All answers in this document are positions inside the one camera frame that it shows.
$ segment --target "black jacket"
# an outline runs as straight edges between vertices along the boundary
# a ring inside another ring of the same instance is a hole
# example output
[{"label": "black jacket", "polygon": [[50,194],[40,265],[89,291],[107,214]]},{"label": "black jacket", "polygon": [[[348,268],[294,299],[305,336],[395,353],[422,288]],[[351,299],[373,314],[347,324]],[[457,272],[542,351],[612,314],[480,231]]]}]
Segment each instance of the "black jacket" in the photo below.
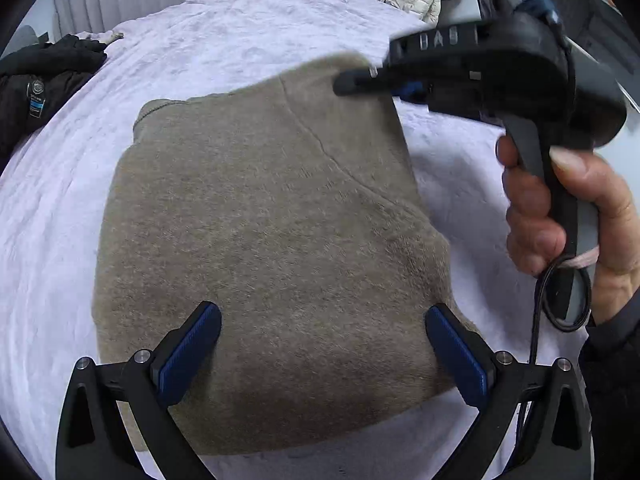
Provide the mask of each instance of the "black jacket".
[{"label": "black jacket", "polygon": [[65,36],[0,60],[0,173],[17,144],[47,124],[102,66],[105,47]]},{"label": "black jacket", "polygon": [[613,319],[587,331],[579,362],[591,410],[594,480],[640,478],[640,291]]}]

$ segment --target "white bedsheet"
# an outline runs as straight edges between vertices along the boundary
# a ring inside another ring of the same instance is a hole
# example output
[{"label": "white bedsheet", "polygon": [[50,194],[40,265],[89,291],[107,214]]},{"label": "white bedsheet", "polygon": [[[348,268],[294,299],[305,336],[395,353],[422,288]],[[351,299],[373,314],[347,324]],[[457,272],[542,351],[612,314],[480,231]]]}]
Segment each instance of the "white bedsheet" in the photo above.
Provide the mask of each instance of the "white bedsheet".
[{"label": "white bedsheet", "polygon": [[[97,357],[90,305],[98,233],[140,107],[226,92],[341,50],[380,62],[389,35],[421,25],[376,0],[188,0],[116,28],[126,37],[107,49],[104,67],[0,178],[0,415],[43,479],[53,478],[72,367]],[[526,359],[533,280],[504,249],[500,130],[425,107],[398,103],[398,112],[420,192],[451,243],[456,301],[492,348]],[[560,354],[575,361],[584,335],[543,324],[540,362]],[[332,442],[205,461],[221,480],[428,479],[475,415],[452,391]],[[512,445],[510,431],[488,478]],[[148,453],[142,459],[152,471]]]}]

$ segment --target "hand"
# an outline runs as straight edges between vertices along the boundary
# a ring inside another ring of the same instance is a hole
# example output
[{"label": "hand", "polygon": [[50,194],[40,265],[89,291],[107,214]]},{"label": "hand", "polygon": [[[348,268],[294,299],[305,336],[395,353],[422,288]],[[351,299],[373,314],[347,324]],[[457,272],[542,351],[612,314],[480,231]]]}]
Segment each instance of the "hand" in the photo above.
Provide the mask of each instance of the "hand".
[{"label": "hand", "polygon": [[[542,180],[518,165],[511,137],[495,149],[505,167],[502,185],[511,202],[507,222],[509,256],[521,272],[537,276],[564,250],[566,233],[548,217],[551,193]],[[640,286],[640,219],[626,182],[599,156],[560,147],[549,151],[560,183],[600,212],[600,256],[592,283],[591,315],[597,324],[614,317]]]}]

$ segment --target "finger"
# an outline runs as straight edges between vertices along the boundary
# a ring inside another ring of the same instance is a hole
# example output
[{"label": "finger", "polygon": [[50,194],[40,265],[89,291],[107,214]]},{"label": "finger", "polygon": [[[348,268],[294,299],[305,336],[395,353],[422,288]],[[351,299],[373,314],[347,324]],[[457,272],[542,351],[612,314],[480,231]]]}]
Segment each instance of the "finger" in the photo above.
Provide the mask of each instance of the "finger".
[{"label": "finger", "polygon": [[551,209],[551,192],[538,177],[522,168],[511,168],[502,174],[502,187],[511,205],[523,215],[544,218]]},{"label": "finger", "polygon": [[639,268],[640,219],[624,179],[591,152],[574,152],[554,146],[549,155],[560,183],[572,195],[598,207],[598,262],[613,274],[622,275]]},{"label": "finger", "polygon": [[505,168],[514,168],[518,165],[518,149],[511,136],[503,135],[495,143],[495,155]]},{"label": "finger", "polygon": [[517,209],[507,210],[507,223],[516,241],[531,253],[552,260],[559,256],[566,243],[566,234],[551,218],[524,216]]},{"label": "finger", "polygon": [[572,195],[595,203],[601,217],[636,214],[628,185],[602,158],[560,146],[551,147],[549,155],[560,183]]},{"label": "finger", "polygon": [[545,259],[539,254],[531,253],[522,247],[513,233],[509,233],[509,236],[507,236],[507,251],[520,272],[537,276],[545,270]]}]

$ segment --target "metal screw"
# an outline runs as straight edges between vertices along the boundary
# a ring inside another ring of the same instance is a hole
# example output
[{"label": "metal screw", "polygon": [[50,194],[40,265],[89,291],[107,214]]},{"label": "metal screw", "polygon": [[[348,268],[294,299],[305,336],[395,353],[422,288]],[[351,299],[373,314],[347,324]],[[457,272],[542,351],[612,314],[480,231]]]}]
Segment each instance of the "metal screw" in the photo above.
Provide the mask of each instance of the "metal screw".
[{"label": "metal screw", "polygon": [[78,359],[78,362],[76,362],[76,368],[78,370],[84,370],[85,368],[88,367],[90,362],[91,362],[91,359],[89,359],[88,357],[81,357]]},{"label": "metal screw", "polygon": [[133,354],[133,360],[140,364],[149,361],[150,357],[151,352],[149,350],[138,350],[135,354]]},{"label": "metal screw", "polygon": [[558,361],[556,361],[556,364],[563,372],[568,372],[569,370],[571,370],[571,361],[569,361],[569,359],[561,357],[558,359]]},{"label": "metal screw", "polygon": [[498,360],[498,362],[501,365],[510,365],[511,363],[513,363],[513,356],[505,350],[500,350],[499,352],[496,352],[495,358]]}]

